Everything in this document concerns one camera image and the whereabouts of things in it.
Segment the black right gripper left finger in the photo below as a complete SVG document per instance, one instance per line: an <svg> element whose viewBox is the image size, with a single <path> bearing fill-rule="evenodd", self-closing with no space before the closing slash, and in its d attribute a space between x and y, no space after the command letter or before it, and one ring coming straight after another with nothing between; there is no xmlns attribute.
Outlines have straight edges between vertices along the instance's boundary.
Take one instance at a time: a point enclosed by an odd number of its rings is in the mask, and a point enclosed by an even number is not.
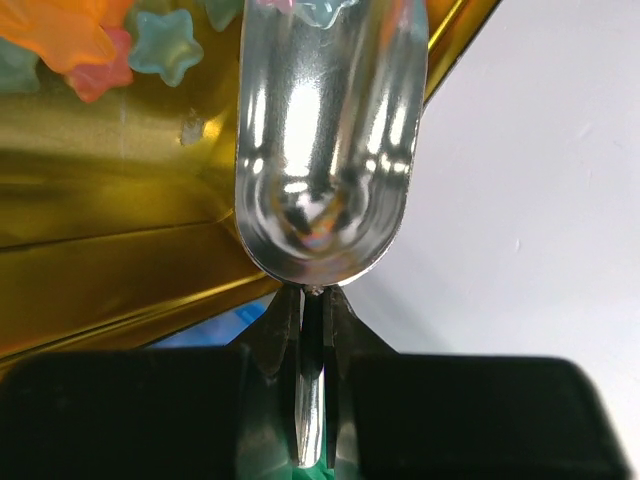
<svg viewBox="0 0 640 480"><path fill-rule="evenodd" d="M5 479L282 479L301 293L224 347L40 354L1 383Z"/></svg>

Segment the gold tin of star candies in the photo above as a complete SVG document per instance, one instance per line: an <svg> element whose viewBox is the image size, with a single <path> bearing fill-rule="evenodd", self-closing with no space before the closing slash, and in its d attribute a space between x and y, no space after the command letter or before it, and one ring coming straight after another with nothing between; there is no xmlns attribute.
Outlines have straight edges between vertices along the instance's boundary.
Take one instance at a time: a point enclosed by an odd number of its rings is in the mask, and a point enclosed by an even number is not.
<svg viewBox="0 0 640 480"><path fill-rule="evenodd" d="M216 31L196 1L133 3L84 103L63 67L1 98L1 367L133 348L273 290L241 242L235 167L243 3ZM421 1L424 102L494 11Z"/></svg>

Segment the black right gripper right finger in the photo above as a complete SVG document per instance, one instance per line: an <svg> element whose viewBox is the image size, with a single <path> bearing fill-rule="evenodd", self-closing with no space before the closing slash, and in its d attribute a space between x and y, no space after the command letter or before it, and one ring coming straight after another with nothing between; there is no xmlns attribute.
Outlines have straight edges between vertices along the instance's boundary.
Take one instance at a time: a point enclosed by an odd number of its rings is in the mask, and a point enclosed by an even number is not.
<svg viewBox="0 0 640 480"><path fill-rule="evenodd" d="M600 396L558 357L400 353L321 297L327 459L339 479L628 479Z"/></svg>

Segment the silver metal scoop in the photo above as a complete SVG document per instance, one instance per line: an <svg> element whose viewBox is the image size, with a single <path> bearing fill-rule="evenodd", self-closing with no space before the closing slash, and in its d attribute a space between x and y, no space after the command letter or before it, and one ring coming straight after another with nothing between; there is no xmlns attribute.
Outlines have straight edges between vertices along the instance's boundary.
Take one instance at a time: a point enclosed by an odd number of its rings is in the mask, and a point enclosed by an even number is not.
<svg viewBox="0 0 640 480"><path fill-rule="evenodd" d="M283 385L291 461L320 459L327 428L324 308L370 271L401 225L428 70L421 1L248 1L235 214L251 260L281 284L260 353Z"/></svg>

